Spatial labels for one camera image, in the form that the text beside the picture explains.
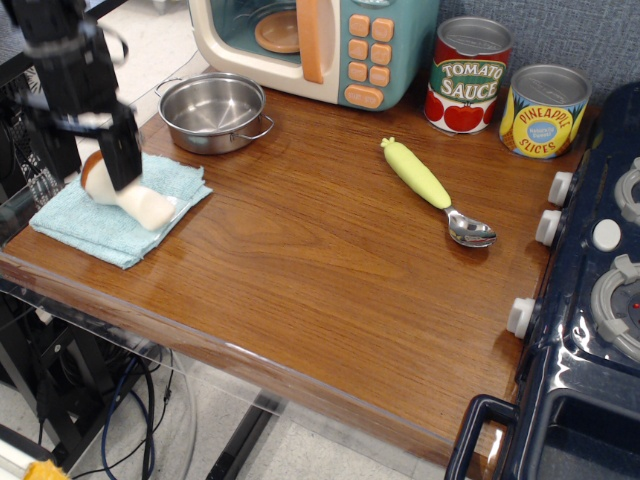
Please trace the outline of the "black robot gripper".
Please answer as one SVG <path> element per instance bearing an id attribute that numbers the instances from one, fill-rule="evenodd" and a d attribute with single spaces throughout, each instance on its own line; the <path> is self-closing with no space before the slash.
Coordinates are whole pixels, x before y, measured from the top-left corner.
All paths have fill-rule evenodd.
<path id="1" fill-rule="evenodd" d="M 24 54 L 42 92 L 23 90 L 21 106 L 33 151 L 59 181 L 77 173 L 78 136 L 99 143 L 115 191 L 142 175 L 133 110 L 119 101 L 104 31 L 84 1 L 5 1 L 25 39 Z"/>

